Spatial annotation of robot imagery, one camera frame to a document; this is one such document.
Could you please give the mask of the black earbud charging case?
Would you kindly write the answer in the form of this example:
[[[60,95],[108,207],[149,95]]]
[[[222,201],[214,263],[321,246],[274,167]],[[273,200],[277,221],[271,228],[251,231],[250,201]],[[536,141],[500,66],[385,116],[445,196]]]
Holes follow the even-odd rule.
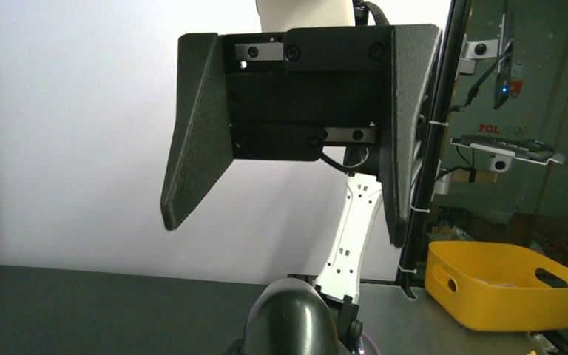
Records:
[[[284,278],[257,298],[235,354],[346,354],[328,306],[306,282]]]

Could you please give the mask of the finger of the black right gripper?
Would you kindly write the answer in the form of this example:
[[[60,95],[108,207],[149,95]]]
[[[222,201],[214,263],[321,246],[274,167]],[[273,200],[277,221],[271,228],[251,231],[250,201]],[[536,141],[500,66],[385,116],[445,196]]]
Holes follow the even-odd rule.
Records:
[[[435,24],[401,24],[390,28],[385,65],[386,118],[380,129],[379,178],[385,223],[391,244],[402,247],[408,230],[416,121],[442,41]]]
[[[169,231],[186,220],[234,160],[219,35],[182,35],[177,56],[175,126],[160,196]]]

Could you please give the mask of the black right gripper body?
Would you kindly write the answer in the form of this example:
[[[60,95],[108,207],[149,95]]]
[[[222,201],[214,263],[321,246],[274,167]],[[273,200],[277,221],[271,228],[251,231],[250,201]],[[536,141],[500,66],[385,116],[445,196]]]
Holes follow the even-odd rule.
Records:
[[[222,35],[236,159],[317,160],[380,146],[393,121],[390,26]]]

